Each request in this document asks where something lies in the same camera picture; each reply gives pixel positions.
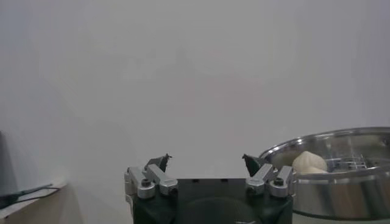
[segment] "gray wall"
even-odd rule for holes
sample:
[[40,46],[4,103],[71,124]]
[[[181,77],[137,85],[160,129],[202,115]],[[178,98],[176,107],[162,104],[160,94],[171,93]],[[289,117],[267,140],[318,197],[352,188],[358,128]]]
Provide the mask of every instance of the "gray wall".
[[129,165],[168,152],[175,177],[245,177],[244,152],[390,125],[389,9],[387,0],[2,0],[0,129],[15,183],[69,181],[9,222],[129,223]]

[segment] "steamed bun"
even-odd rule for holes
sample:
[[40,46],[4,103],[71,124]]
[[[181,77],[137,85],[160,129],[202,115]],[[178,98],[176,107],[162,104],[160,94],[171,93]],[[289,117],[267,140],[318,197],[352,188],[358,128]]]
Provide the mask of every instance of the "steamed bun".
[[308,151],[302,152],[292,163],[293,163],[292,168],[297,173],[318,171],[318,170],[314,170],[313,168],[322,170],[324,172],[326,172],[326,170],[328,169],[327,162],[324,159]]

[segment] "metal clamp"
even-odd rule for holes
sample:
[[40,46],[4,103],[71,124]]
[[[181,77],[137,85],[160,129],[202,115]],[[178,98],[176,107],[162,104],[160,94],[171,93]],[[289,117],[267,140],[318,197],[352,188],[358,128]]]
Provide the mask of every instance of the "metal clamp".
[[126,195],[137,194],[142,199],[154,197],[155,184],[148,180],[139,168],[129,167],[124,179]]
[[271,164],[264,164],[258,172],[245,180],[246,191],[251,195],[260,195],[264,193],[265,184],[274,176],[274,168]]
[[270,181],[269,191],[272,196],[278,198],[284,198],[293,194],[293,168],[290,166],[283,166],[277,177]]
[[178,182],[176,179],[167,176],[155,164],[146,167],[145,175],[160,187],[160,192],[163,195],[176,195]]

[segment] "stainless steel bowl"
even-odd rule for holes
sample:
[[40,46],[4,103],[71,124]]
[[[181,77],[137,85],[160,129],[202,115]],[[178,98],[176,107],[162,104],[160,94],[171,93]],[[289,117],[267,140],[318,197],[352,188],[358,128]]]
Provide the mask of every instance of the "stainless steel bowl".
[[278,169],[302,152],[327,161],[328,172],[296,175],[294,211],[335,220],[390,218],[390,128],[309,135],[276,145],[260,157]]

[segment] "bolt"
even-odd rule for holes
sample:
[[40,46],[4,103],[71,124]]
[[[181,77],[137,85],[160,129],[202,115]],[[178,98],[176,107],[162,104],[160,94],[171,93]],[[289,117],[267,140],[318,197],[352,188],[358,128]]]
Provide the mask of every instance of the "bolt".
[[151,181],[149,179],[142,179],[141,186],[142,187],[149,187],[151,185]]
[[274,179],[274,184],[275,184],[276,186],[282,186],[282,185],[284,185],[284,181],[283,181],[282,178],[277,177],[277,178]]

